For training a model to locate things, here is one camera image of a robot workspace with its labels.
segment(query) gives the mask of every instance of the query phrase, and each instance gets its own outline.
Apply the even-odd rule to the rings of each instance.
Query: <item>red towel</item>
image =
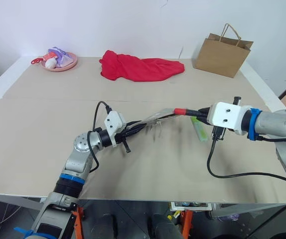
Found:
[[[139,59],[135,56],[106,51],[102,59],[101,75],[115,81],[124,77],[132,81],[163,81],[184,72],[184,65],[178,61],[159,58]]]

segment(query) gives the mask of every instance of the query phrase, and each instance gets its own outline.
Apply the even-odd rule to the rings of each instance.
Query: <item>table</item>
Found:
[[[262,110],[285,106],[244,63],[234,79],[192,68],[163,82],[110,81],[100,75],[99,58],[79,58],[70,71],[48,72],[21,57],[0,78],[0,195],[45,197],[71,153],[74,138],[92,128],[99,100],[127,121],[142,120],[163,108],[199,109],[232,102]],[[101,110],[97,126],[103,126]],[[211,126],[205,126],[210,135]],[[98,153],[99,169],[84,186],[83,199],[286,203],[286,182],[264,176],[217,179],[206,160],[211,141],[200,142],[189,117],[143,130],[122,146]],[[227,132],[211,166],[218,174],[262,171],[286,176],[275,146]]]

